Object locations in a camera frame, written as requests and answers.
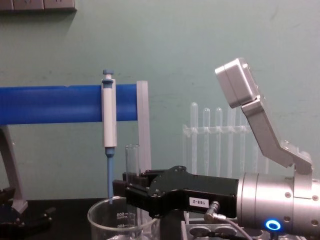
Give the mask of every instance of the wall socket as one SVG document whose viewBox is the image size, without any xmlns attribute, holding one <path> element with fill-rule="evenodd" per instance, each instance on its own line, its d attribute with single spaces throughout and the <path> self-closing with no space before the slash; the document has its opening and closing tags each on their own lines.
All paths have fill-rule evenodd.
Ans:
<svg viewBox="0 0 320 240">
<path fill-rule="evenodd" d="M 43 10 L 44 0 L 13 0 L 14 10 Z"/>
<path fill-rule="evenodd" d="M 45 9 L 75 9 L 75 0 L 44 0 Z"/>
<path fill-rule="evenodd" d="M 10 11 L 14 9 L 12 0 L 0 0 L 0 11 Z"/>
</svg>

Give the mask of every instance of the glass beaker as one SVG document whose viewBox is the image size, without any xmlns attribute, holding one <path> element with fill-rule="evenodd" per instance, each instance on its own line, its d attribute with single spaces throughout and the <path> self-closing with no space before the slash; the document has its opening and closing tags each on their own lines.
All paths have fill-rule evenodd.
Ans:
<svg viewBox="0 0 320 240">
<path fill-rule="evenodd" d="M 160 220 L 143 214 L 137 222 L 125 197 L 114 196 L 93 205 L 88 212 L 92 240 L 160 240 Z"/>
</svg>

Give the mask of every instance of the wire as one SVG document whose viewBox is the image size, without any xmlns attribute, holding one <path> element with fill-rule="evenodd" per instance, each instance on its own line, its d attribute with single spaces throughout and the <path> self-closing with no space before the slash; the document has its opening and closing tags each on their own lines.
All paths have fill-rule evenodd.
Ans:
<svg viewBox="0 0 320 240">
<path fill-rule="evenodd" d="M 237 224 L 235 224 L 233 221 L 229 220 L 229 219 L 219 219 L 220 221 L 226 222 L 227 224 L 230 224 L 231 226 L 233 226 L 235 229 L 237 229 L 247 240 L 253 240 L 248 233 L 245 232 L 245 230 L 243 230 L 241 227 L 239 227 Z"/>
</svg>

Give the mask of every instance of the label sticker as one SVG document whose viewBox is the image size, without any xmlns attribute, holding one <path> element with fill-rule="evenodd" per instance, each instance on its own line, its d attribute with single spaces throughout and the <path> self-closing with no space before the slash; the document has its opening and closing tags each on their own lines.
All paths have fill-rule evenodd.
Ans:
<svg viewBox="0 0 320 240">
<path fill-rule="evenodd" d="M 209 208 L 209 200 L 202 198 L 189 197 L 189 205 L 200 207 L 200 208 Z"/>
</svg>

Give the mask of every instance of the black clamp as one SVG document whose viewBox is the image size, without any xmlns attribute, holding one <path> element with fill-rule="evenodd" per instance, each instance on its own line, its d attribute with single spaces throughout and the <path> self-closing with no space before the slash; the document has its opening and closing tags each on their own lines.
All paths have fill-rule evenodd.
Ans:
<svg viewBox="0 0 320 240">
<path fill-rule="evenodd" d="M 126 176 L 132 179 L 113 181 L 114 195 L 126 197 L 128 204 L 148 211 L 152 218 L 176 209 L 204 214 L 213 201 L 221 203 L 221 214 L 236 217 L 237 179 L 193 175 L 184 166 Z"/>
<path fill-rule="evenodd" d="M 14 197 L 14 188 L 0 190 L 0 239 L 20 240 L 48 230 L 52 225 L 54 207 L 47 209 L 34 219 L 24 217 L 10 205 Z"/>
</svg>

